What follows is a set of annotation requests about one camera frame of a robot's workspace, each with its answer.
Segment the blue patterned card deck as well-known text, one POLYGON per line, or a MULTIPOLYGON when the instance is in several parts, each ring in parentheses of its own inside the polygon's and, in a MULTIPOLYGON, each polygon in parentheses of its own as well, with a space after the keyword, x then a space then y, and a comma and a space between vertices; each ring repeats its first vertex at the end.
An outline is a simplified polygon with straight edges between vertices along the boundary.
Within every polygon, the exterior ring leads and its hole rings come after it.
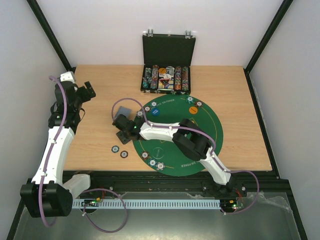
POLYGON ((124 107, 124 106, 120 106, 116 115, 124 115, 125 117, 129 117, 131 114, 132 110, 130 108, 124 107))

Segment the teal poker chip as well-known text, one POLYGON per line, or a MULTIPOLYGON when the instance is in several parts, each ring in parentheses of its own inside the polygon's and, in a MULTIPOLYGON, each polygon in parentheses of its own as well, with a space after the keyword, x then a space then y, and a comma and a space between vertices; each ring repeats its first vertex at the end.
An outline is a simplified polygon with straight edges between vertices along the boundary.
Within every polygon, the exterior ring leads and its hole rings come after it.
POLYGON ((119 150, 120 150, 120 148, 119 148, 119 146, 117 146, 117 145, 114 145, 114 146, 111 148, 111 151, 112 151, 113 153, 117 153, 119 150))

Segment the red chip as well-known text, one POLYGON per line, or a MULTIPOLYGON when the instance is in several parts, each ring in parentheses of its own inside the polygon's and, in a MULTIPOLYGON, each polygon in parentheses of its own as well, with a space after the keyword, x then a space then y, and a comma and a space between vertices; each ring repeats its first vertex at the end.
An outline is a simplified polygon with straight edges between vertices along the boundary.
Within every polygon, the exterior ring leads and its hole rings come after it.
POLYGON ((151 110, 151 108, 150 108, 149 106, 146 106, 146 107, 144 108, 144 110, 145 110, 145 112, 149 112, 149 111, 151 110))
POLYGON ((129 155, 129 153, 126 150, 123 150, 120 152, 120 157, 123 159, 127 158, 128 155, 129 155))
POLYGON ((196 106, 197 108, 202 107, 202 105, 203 105, 203 103, 202 103, 201 101, 196 101, 196 102, 195 102, 195 106, 196 106))
POLYGON ((150 155, 149 155, 149 153, 147 152, 147 151, 143 151, 142 153, 141 153, 141 158, 143 159, 143 160, 146 160, 146 159, 148 159, 150 157, 150 155))

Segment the grey chips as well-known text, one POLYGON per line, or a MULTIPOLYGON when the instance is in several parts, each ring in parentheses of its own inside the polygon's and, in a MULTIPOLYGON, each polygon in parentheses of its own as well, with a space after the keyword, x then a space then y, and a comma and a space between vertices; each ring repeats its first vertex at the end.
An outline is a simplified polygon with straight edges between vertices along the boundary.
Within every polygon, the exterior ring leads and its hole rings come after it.
POLYGON ((137 114, 136 114, 136 117, 138 119, 143 119, 144 118, 144 113, 142 111, 138 111, 137 114))

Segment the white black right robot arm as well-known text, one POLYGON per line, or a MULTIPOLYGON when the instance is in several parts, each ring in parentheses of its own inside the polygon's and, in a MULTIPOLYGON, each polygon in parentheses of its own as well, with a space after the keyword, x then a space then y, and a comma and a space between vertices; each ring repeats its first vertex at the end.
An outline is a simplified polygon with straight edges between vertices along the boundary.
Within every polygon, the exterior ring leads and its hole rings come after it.
POLYGON ((235 191, 231 171, 223 165, 215 152, 216 142, 191 120, 184 118, 176 123, 157 123, 146 119, 133 121, 119 114, 112 125, 119 130, 117 137, 123 144, 137 140, 174 143, 185 157, 204 166, 218 184, 218 191, 222 195, 229 196, 235 191))

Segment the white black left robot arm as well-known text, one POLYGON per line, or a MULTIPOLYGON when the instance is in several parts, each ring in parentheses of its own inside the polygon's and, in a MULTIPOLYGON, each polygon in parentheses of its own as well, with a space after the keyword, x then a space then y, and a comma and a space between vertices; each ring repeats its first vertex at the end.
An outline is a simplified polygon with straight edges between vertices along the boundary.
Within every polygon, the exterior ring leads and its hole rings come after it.
POLYGON ((63 183, 63 171, 70 145, 85 115, 82 105, 96 96, 90 82, 77 86, 72 71, 55 82, 56 101, 50 108, 48 139, 38 170, 32 180, 20 189, 20 196, 33 218, 66 217, 72 204, 91 185, 88 174, 76 174, 63 183))

